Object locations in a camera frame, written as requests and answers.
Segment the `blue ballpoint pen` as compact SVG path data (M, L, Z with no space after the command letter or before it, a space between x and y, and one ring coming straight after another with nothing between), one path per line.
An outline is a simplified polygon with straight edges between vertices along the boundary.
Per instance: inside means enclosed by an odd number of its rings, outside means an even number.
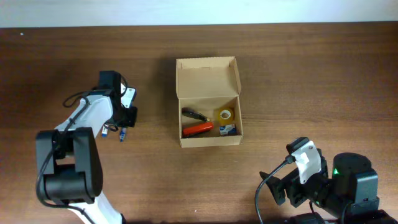
M125 140L126 131L127 131L127 128L126 128L126 127L123 127L123 128L121 128L121 130L120 130L120 133L119 133L119 140L120 140L121 142L123 142L123 141Z

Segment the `blue white marker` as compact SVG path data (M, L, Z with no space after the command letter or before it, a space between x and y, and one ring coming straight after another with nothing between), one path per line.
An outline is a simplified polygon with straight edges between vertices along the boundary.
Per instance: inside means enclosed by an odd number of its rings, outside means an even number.
M103 126L101 136L106 137L108 135L108 127L106 125Z

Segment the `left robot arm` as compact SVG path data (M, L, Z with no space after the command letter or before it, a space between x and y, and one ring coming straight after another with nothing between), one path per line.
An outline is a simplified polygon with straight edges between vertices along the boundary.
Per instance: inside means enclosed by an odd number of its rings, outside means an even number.
M99 73L98 84L68 97L75 111L35 139L35 193L45 207L71 210L84 223L125 223L103 192L103 170L96 137L105 129L124 139L134 127L136 89L118 72Z

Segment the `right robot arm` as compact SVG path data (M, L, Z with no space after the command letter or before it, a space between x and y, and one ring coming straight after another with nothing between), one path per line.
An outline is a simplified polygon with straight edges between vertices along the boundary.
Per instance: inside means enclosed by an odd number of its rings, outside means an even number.
M332 175L328 175L326 159L321 156L321 171L301 184L299 170L282 179L261 172L276 204L286 199L297 208L306 201L323 209L339 221L349 223L379 210L378 174L371 161L360 154L344 152L333 158Z

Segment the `white blue staples box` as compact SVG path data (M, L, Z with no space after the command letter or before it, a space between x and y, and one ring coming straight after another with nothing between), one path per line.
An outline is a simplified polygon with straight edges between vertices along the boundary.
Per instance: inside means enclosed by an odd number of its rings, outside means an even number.
M234 124L227 124L219 127L221 136L234 136L237 135L237 130Z

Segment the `black yellow correction tape dispenser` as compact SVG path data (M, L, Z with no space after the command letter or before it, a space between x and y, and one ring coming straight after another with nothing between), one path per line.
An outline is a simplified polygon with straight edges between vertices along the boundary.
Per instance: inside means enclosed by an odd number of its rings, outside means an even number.
M198 111L196 111L194 109L188 108L188 107L182 108L182 114L188 118L197 119L197 120L204 121L204 122L210 122L210 119L207 116L199 113Z

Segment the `brown cardboard box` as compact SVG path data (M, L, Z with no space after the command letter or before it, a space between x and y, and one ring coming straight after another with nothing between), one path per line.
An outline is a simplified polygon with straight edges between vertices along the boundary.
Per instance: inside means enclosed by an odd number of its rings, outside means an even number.
M243 124L239 95L241 82L236 57L180 58L176 60L176 94L178 98L179 140L182 148L239 145ZM211 131L184 138L182 129L201 121L182 114L188 107L207 116L214 124ZM232 108L237 135L221 136L218 112Z

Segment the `yellow adhesive tape roll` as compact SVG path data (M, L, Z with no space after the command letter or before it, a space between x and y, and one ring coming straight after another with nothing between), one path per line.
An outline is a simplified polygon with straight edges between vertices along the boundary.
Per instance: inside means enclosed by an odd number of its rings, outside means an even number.
M234 111L232 108L221 108L218 112L218 122L221 126L233 124Z

